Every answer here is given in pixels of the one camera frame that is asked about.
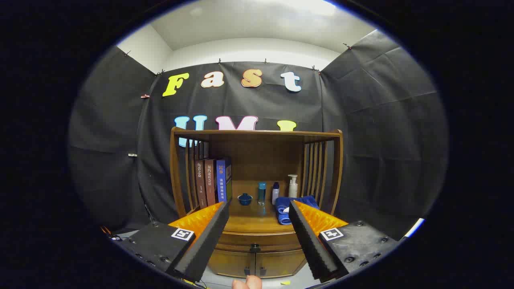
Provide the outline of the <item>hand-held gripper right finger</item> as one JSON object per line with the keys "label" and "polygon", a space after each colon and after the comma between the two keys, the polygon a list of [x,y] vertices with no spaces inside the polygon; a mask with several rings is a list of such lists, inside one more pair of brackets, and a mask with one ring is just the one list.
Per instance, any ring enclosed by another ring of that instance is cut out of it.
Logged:
{"label": "hand-held gripper right finger", "polygon": [[400,244],[368,222],[348,223],[296,200],[288,215],[313,278],[322,283],[359,273]]}

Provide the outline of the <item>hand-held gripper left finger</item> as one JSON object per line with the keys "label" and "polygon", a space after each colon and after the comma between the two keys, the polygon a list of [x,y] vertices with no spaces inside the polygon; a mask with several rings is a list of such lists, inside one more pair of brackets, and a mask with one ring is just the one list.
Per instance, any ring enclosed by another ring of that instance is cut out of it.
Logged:
{"label": "hand-held gripper left finger", "polygon": [[216,203],[170,224],[151,222],[117,244],[149,267],[198,282],[229,220],[229,204]]}

